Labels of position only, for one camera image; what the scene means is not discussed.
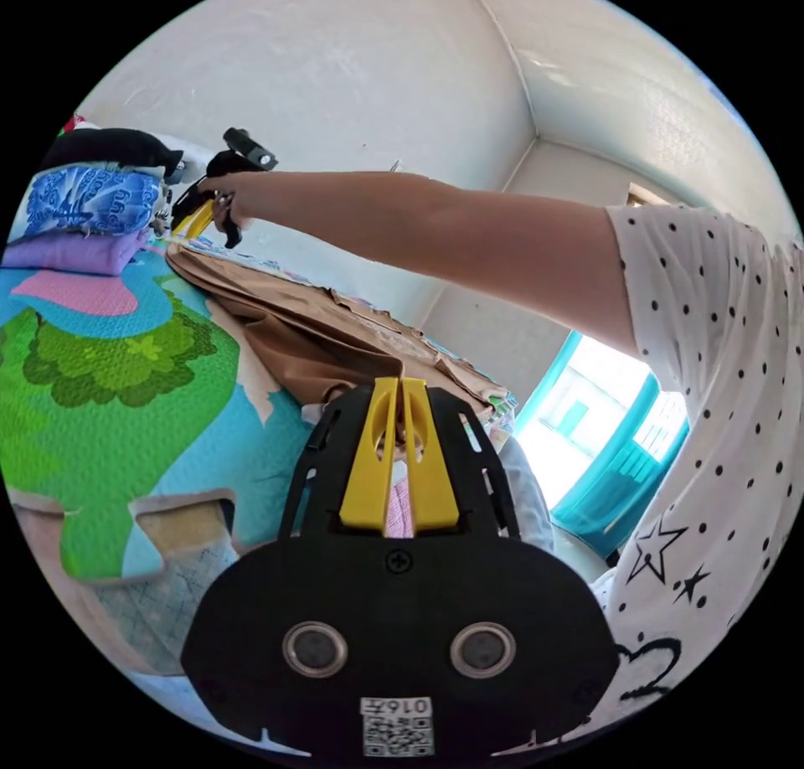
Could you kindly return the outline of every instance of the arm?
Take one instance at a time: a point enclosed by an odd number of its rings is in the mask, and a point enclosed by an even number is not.
[[[616,236],[602,208],[397,173],[245,173],[204,187],[233,195],[236,222],[299,230],[637,354]]]

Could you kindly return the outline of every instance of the white shirt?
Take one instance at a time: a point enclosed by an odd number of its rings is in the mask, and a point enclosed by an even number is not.
[[[636,343],[687,401],[683,449],[592,590],[621,654],[587,735],[693,672],[773,568],[804,495],[804,251],[730,216],[612,208]]]

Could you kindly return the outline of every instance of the black cloth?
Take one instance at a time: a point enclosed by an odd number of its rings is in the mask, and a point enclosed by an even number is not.
[[[44,156],[40,171],[73,163],[114,162],[121,166],[156,168],[164,166],[169,178],[184,152],[168,149],[147,132],[126,129],[70,130],[56,138]]]

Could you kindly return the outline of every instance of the pink fabric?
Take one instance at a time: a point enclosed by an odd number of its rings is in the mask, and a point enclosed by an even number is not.
[[[413,537],[413,515],[410,512],[408,480],[403,479],[391,488],[388,516],[385,520],[385,536],[392,538]]]
[[[121,317],[137,310],[137,298],[119,277],[41,271],[15,286],[11,294],[37,297],[96,317]]]

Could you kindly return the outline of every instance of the brown cloth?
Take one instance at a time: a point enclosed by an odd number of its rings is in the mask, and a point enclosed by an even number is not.
[[[258,359],[301,404],[375,378],[423,379],[466,400],[482,420],[506,390],[467,361],[433,347],[421,331],[332,289],[303,286],[177,244],[167,262],[245,325]]]

